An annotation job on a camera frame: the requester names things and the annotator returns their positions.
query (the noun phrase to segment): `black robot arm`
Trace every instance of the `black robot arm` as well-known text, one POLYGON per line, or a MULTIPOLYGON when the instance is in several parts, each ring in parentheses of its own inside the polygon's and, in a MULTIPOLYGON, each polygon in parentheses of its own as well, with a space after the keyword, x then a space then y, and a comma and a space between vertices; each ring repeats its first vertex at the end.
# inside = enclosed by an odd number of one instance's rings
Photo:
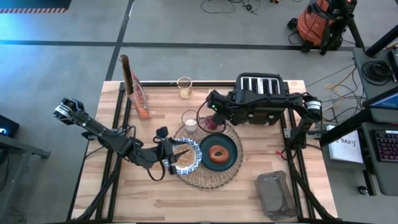
POLYGON ((227 96, 213 90, 206 98, 207 107, 215 111, 213 121, 220 125, 225 121, 233 125, 250 122, 256 108, 292 108, 302 118, 296 128, 286 130, 296 149, 305 148, 306 135, 311 125, 322 118, 320 100, 308 93, 288 95, 259 95, 249 90, 230 91, 227 96))
MULTIPOLYGON (((144 143, 142 141, 135 137, 127 137, 123 134, 115 133, 103 126, 86 113, 82 102, 74 99, 64 98, 56 107, 54 115, 67 125, 76 124, 85 128, 90 134, 95 135, 99 143, 105 148, 114 150, 127 161, 145 169, 150 169, 156 162, 163 159, 169 160, 171 164, 176 162, 178 156, 174 156, 173 146, 185 144, 185 142, 167 138, 169 134, 167 127, 162 127, 156 131, 156 137, 154 138, 157 146, 143 149, 144 143)), ((169 172, 170 174, 176 174, 175 167, 171 166, 169 172)))

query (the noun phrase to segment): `keyboard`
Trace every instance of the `keyboard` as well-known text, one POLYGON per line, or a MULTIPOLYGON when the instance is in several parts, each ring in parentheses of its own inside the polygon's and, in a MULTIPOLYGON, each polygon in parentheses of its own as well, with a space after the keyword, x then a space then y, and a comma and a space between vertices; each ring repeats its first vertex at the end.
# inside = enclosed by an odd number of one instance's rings
POLYGON ((375 131, 379 160, 398 162, 398 131, 375 131))

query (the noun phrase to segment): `wooden tabletop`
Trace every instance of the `wooden tabletop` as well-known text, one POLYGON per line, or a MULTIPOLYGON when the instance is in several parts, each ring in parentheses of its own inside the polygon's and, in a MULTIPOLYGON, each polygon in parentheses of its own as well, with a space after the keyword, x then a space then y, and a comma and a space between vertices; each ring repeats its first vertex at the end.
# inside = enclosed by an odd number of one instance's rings
MULTIPOLYGON (((303 81, 288 81, 288 83, 291 93, 305 92, 303 81)), ((120 82, 104 82, 99 99, 95 118, 108 128, 112 126, 119 84, 120 82)), ((144 142, 144 147, 152 147, 154 146, 152 138, 157 128, 167 126, 169 136, 173 136, 182 125, 181 115, 184 111, 197 110, 213 89, 226 94, 231 88, 194 87, 193 96, 187 100, 178 96, 177 87, 144 89, 149 96, 148 103, 152 117, 141 121, 132 108, 129 124, 136 126, 136 137, 144 142)), ((119 125, 123 121, 125 105, 126 96, 119 125)), ((206 114, 211 114, 207 108, 200 113, 201 116, 206 114)), ((295 118, 299 122, 300 116, 296 114, 295 118)), ((243 145, 243 164, 233 181, 217 190, 198 190, 171 175, 166 175, 160 182, 154 182, 150 180, 145 169, 123 161, 114 222, 271 222, 262 213, 254 181, 260 174, 284 170, 287 173, 287 184, 291 188, 288 165, 275 154, 284 148, 280 123, 273 126, 240 125, 235 127, 235 130, 243 145)), ((308 143, 318 146, 315 140, 308 140, 308 143)), ((88 153, 99 147, 97 142, 91 142, 88 153)), ((303 150, 303 156, 312 192, 326 210, 337 217, 322 152, 308 147, 303 150)), ((72 218, 81 215, 98 193, 105 158, 106 149, 103 149, 85 161, 72 218)), ((155 178, 160 177, 161 168, 158 164, 152 168, 152 173, 155 178)), ((108 211, 109 195, 110 191, 106 196, 103 215, 108 211)), ((302 191, 300 198, 305 217, 308 217, 302 191)))

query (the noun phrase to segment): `small glass cup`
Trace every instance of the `small glass cup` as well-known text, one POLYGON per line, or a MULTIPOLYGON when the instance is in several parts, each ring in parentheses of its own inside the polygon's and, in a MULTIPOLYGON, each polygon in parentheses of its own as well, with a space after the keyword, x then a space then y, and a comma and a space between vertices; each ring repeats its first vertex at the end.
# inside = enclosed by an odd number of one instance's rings
POLYGON ((198 129, 197 112, 194 110, 187 110, 181 116, 184 128, 188 133, 193 133, 198 129))
POLYGON ((177 80, 177 86, 180 89, 180 96, 188 99, 192 96, 192 80, 189 77, 181 77, 177 80))

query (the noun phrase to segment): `gray concrete floor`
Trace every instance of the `gray concrete floor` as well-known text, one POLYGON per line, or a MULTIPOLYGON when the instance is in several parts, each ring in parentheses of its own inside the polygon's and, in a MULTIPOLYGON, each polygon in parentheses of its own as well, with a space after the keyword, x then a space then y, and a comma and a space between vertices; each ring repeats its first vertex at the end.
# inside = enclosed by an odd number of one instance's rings
MULTIPOLYGON (((215 0, 222 9, 225 2, 215 0)), ((0 14, 0 40, 51 40, 115 42, 128 0, 72 1, 66 14, 0 14)), ((239 5, 232 14, 205 14, 201 0, 136 0, 124 42, 289 45, 286 23, 297 17, 308 0, 289 0, 278 5, 261 0, 258 16, 239 5)), ((393 0, 363 0, 355 12, 366 45, 384 35, 398 21, 393 0)), ((84 102, 94 116, 114 47, 0 45, 0 114, 17 121, 17 138, 52 151, 47 161, 35 158, 19 189, 15 206, 28 223, 62 222, 66 219, 87 141, 82 129, 65 126, 52 112, 63 97, 84 102)), ((166 49, 123 47, 121 54, 141 80, 176 80, 183 75, 194 80, 234 80, 242 72, 279 73, 286 80, 307 84, 353 63, 352 53, 294 50, 166 49)), ((310 86, 307 90, 322 100, 334 96, 324 88, 338 83, 352 68, 310 86)), ((113 80, 121 80, 117 64, 113 80)), ((354 79, 359 82, 358 74, 354 79)), ((355 88, 351 79, 344 83, 355 88)), ((357 95, 362 94, 359 86, 357 95)), ((345 100, 336 113, 355 102, 345 100)), ((339 119, 346 119, 349 112, 339 119)), ((330 111, 325 112, 331 118, 330 111)), ((363 197, 356 186, 363 184, 360 167, 328 159, 325 163, 339 217, 371 223, 395 223, 398 198, 378 193, 363 197)))

